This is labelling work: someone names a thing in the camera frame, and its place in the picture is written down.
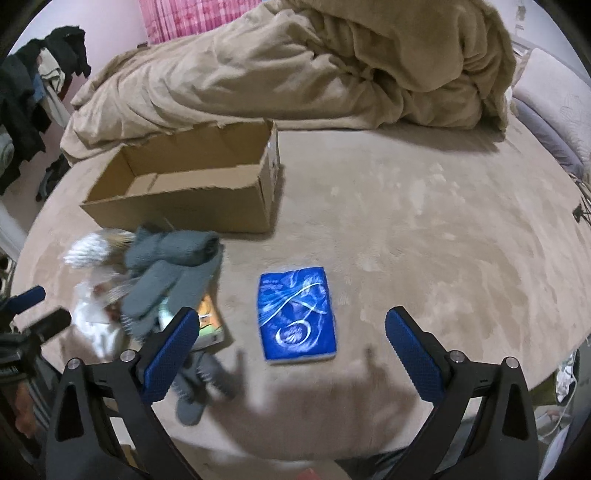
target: metal screw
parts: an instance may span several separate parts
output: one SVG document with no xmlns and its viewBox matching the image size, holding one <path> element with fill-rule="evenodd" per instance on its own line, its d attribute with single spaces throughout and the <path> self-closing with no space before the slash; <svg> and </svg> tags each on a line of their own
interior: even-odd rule
<svg viewBox="0 0 591 480">
<path fill-rule="evenodd" d="M 461 364 L 466 359 L 466 355 L 464 355 L 464 353 L 459 350 L 452 350 L 449 352 L 449 358 L 452 360 L 452 362 Z"/>
<path fill-rule="evenodd" d="M 67 363 L 67 366 L 70 370 L 75 370 L 76 368 L 78 368 L 80 366 L 81 363 L 82 363 L 82 361 L 79 358 L 72 358 Z"/>
<path fill-rule="evenodd" d="M 122 362 L 131 362 L 135 358 L 135 350 L 126 350 L 119 358 Z"/>
<path fill-rule="evenodd" d="M 512 356 L 505 358 L 505 363 L 509 368 L 517 368 L 519 366 L 519 361 Z"/>
</svg>

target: hanging clothes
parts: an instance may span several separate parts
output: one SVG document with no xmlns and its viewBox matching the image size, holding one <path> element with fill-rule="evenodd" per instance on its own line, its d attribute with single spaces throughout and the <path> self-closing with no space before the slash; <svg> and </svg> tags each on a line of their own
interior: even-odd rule
<svg viewBox="0 0 591 480">
<path fill-rule="evenodd" d="M 1 78 L 0 123 L 6 127 L 12 138 L 14 150 L 22 159 L 30 160 L 37 152 L 45 151 L 39 131 L 27 116 L 25 108 L 18 102 L 13 89 Z"/>
<path fill-rule="evenodd" d="M 42 48 L 45 47 L 45 41 L 33 38 L 24 47 L 17 50 L 15 55 L 29 71 L 29 76 L 33 78 L 37 74 L 37 57 Z"/>
<path fill-rule="evenodd" d="M 66 107 L 57 96 L 56 91 L 45 83 L 47 95 L 41 100 L 40 105 L 45 110 L 45 113 L 53 118 L 54 122 L 60 127 L 65 128 L 70 121 L 70 112 L 66 110 Z"/>
<path fill-rule="evenodd" d="M 91 68 L 84 45 L 85 34 L 80 27 L 60 27 L 44 39 L 48 50 L 66 75 L 66 80 L 70 80 L 73 74 L 83 74 L 86 78 L 90 75 Z"/>
<path fill-rule="evenodd" d="M 45 97 L 45 87 L 43 86 L 41 75 L 38 73 L 33 77 L 33 89 L 35 90 L 35 93 L 33 93 L 33 100 L 39 103 L 39 101 Z"/>
<path fill-rule="evenodd" d="M 55 57 L 46 48 L 42 48 L 38 56 L 37 71 L 41 80 L 47 82 L 51 87 L 60 93 L 66 81 L 66 74 L 61 69 Z"/>
<path fill-rule="evenodd" d="M 46 48 L 41 49 L 38 62 L 37 70 L 46 92 L 45 98 L 40 102 L 41 106 L 60 127 L 65 128 L 70 120 L 70 113 L 66 110 L 57 94 L 61 92 L 64 86 L 66 74 Z"/>
<path fill-rule="evenodd" d="M 14 156 L 14 144 L 4 125 L 0 125 L 0 176 L 10 165 Z"/>
<path fill-rule="evenodd" d="M 46 38 L 33 39 L 0 65 L 0 195 L 20 176 L 20 164 L 31 160 L 45 145 L 40 132 L 51 119 L 65 127 L 70 114 L 58 94 L 73 74 L 90 75 L 85 32 L 60 27 Z M 8 149 L 12 152 L 8 158 Z"/>
</svg>

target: pink curtain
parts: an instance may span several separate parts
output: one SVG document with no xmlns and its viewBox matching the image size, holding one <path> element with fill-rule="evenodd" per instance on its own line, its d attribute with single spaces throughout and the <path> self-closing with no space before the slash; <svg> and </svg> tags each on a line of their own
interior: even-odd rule
<svg viewBox="0 0 591 480">
<path fill-rule="evenodd" d="M 150 43 L 213 30 L 261 0 L 139 0 Z"/>
</svg>

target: gray pillow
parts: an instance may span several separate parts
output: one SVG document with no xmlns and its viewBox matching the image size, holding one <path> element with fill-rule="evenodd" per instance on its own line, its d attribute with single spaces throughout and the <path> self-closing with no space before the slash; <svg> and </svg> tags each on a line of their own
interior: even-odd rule
<svg viewBox="0 0 591 480">
<path fill-rule="evenodd" d="M 513 97 L 513 101 L 517 107 L 517 118 L 527 127 L 527 130 L 534 134 L 562 168 L 578 179 L 583 178 L 583 164 L 573 149 L 556 133 L 556 130 L 529 105 L 515 97 Z"/>
</svg>

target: beige fuzzy bedsheet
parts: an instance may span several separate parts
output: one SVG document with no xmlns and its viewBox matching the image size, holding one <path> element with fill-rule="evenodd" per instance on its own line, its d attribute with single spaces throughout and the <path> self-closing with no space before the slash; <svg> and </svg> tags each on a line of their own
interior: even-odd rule
<svg viewBox="0 0 591 480">
<path fill-rule="evenodd" d="M 506 125 L 509 35 L 481 0 L 271 0 L 216 30 L 115 57 L 72 105 L 72 161 L 228 116 L 372 129 Z"/>
<path fill-rule="evenodd" d="M 591 331 L 591 228 L 572 210 L 580 192 L 517 119 L 505 139 L 399 122 L 376 131 L 282 131 L 277 220 L 269 235 L 227 235 L 216 305 L 231 345 L 217 357 L 243 392 L 212 401 L 201 423 L 175 418 L 176 396 L 154 404 L 168 433 L 265 458 L 346 458 L 404 447 L 425 421 L 422 402 L 385 337 L 403 305 L 447 349 L 474 361 L 512 355 L 533 387 Z M 78 204 L 108 161 L 79 162 L 56 187 L 18 261 L 13 293 L 47 299 L 19 327 L 70 307 L 87 271 L 61 262 L 98 227 Z M 264 361 L 256 323 L 259 276 L 321 265 L 336 318 L 336 357 Z M 63 369 L 89 345 L 70 329 L 44 347 Z"/>
</svg>

